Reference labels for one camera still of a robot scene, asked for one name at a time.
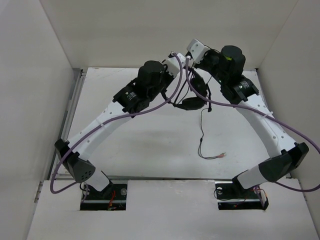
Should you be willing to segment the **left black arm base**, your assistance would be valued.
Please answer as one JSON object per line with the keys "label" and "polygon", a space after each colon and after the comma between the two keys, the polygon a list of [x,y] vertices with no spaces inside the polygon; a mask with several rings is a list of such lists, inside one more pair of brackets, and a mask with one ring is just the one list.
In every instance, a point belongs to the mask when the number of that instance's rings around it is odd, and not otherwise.
{"label": "left black arm base", "polygon": [[128,185],[110,182],[102,192],[92,186],[80,186],[81,211],[125,211],[127,208]]}

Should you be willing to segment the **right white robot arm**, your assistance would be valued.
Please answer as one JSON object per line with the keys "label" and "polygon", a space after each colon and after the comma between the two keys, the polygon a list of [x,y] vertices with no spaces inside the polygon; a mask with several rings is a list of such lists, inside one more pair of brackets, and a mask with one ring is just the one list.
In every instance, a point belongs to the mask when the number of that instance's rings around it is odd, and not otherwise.
{"label": "right white robot arm", "polygon": [[233,45],[214,50],[197,42],[190,49],[197,69],[208,72],[219,84],[224,98],[242,114],[262,141],[269,158],[232,179],[232,193],[243,197],[254,186],[277,182],[296,169],[309,152],[276,123],[254,83],[244,76],[246,61],[242,50]]}

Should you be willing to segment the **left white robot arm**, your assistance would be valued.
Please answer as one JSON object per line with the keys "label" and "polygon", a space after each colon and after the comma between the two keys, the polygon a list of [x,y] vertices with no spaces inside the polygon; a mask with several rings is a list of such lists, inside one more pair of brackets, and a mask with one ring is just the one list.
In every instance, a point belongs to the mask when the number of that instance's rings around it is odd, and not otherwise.
{"label": "left white robot arm", "polygon": [[163,62],[149,60],[138,69],[137,76],[117,92],[103,112],[87,127],[68,140],[59,139],[54,147],[59,162],[57,174],[63,166],[75,183],[86,183],[100,198],[111,195],[108,177],[89,161],[96,148],[117,128],[135,116],[153,112],[163,104],[150,108],[150,103],[176,78],[182,77],[183,61],[168,58]]}

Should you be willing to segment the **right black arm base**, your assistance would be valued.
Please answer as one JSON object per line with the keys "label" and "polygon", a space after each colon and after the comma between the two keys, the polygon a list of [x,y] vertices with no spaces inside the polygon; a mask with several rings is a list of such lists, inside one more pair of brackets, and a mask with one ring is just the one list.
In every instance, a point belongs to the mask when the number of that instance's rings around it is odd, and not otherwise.
{"label": "right black arm base", "polygon": [[245,190],[236,190],[232,181],[217,181],[213,195],[220,211],[265,211],[269,206],[267,194],[259,185]]}

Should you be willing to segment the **left aluminium rail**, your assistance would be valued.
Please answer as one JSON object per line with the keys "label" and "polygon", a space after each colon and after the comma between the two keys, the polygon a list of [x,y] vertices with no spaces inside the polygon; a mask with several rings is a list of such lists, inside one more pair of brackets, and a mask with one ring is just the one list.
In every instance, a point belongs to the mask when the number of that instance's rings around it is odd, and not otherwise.
{"label": "left aluminium rail", "polygon": [[84,84],[86,71],[83,68],[73,68],[73,82],[67,98],[62,123],[57,139],[67,139],[71,124],[75,115],[76,107],[80,98],[80,93]]}

